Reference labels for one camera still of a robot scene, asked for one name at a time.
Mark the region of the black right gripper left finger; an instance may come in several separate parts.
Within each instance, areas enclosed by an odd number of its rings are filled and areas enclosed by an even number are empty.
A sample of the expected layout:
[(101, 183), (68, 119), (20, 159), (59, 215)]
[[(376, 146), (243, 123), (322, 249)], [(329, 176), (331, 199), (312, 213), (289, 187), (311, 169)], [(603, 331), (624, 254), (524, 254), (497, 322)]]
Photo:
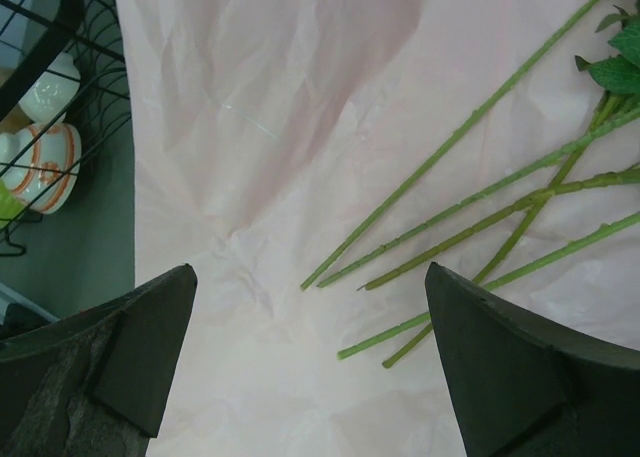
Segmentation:
[(2, 455), (145, 455), (160, 430), (196, 289), (196, 273), (184, 264), (2, 340)]

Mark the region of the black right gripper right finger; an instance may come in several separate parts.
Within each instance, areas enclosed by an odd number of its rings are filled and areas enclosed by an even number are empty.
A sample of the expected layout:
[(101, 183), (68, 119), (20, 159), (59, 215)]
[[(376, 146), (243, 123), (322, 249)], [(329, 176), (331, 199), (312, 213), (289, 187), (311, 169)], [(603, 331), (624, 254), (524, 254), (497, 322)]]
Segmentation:
[(431, 263), (425, 291), (469, 456), (636, 456), (639, 353)]

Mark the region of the pink wrapping paper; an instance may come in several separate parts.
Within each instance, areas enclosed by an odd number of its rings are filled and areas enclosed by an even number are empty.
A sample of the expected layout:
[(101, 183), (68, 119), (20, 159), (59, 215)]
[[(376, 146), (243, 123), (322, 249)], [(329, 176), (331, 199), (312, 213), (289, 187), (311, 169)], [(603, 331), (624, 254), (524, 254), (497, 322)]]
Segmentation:
[[(481, 104), (575, 11), (589, 6), (523, 77), (602, 2), (575, 5)], [(273, 251), (266, 226), (291, 229), (290, 207), (335, 125), (309, 89), (317, 48), (305, 16), (312, 1), (117, 4), (135, 142), (135, 279), (144, 283), (183, 263), (198, 277), (149, 454), (463, 455), (434, 337), (390, 369), (383, 362), (410, 332), (337, 358), (426, 310), (425, 266), (413, 269), (424, 310), (333, 348), (328, 369), (296, 327), (317, 286), (294, 281), (291, 258)]]

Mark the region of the mixed artificial flower bunch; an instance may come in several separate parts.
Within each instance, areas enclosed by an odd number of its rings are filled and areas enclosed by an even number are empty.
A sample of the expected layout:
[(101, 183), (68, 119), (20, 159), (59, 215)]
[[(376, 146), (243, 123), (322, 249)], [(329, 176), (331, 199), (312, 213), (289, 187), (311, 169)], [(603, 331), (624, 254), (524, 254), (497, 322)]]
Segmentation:
[[(446, 140), (500, 81), (582, 0), (311, 0), (310, 92), (333, 118), (328, 144), (308, 167), (291, 229), (273, 234), (295, 282), (307, 276)], [(437, 221), (383, 257), (375, 250), (487, 185), (580, 137), (599, 98), (574, 54), (610, 54), (600, 21), (632, 0), (603, 0), (394, 207), (316, 279), (297, 330), (313, 360), (355, 337), (424, 310), (410, 270), (366, 283), (553, 181), (529, 176)]]

